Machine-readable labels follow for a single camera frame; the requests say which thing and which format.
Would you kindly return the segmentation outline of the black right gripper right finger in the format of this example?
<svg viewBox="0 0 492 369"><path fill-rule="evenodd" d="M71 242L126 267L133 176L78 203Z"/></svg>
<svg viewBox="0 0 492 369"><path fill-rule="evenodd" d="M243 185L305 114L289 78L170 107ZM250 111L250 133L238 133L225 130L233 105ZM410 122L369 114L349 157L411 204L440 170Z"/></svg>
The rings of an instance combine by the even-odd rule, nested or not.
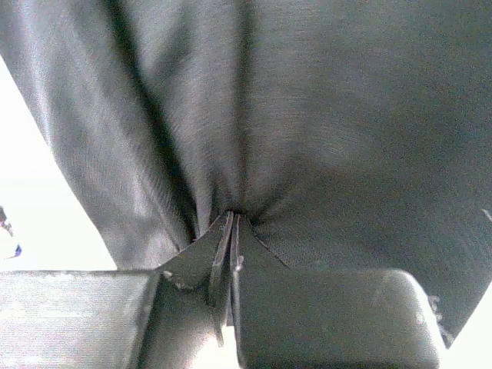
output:
<svg viewBox="0 0 492 369"><path fill-rule="evenodd" d="M235 215L231 304L242 368L438 368L427 295L395 269L291 269Z"/></svg>

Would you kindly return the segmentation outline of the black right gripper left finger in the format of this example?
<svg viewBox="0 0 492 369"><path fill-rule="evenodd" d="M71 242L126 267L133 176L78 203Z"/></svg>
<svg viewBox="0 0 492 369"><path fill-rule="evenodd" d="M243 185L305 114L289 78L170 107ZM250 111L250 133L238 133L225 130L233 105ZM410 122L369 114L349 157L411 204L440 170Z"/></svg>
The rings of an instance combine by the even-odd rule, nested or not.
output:
<svg viewBox="0 0 492 369"><path fill-rule="evenodd" d="M3 368L186 368L222 345L234 215L159 268L4 271Z"/></svg>

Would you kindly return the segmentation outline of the black t shirt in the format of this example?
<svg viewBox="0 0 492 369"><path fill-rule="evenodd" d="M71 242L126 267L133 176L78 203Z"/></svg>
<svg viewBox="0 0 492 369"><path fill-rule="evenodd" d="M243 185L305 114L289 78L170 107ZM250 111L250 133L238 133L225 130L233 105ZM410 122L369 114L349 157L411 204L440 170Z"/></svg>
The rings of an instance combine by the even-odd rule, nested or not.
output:
<svg viewBox="0 0 492 369"><path fill-rule="evenodd" d="M243 214L290 267L491 280L489 1L3 1L1 55L120 268Z"/></svg>

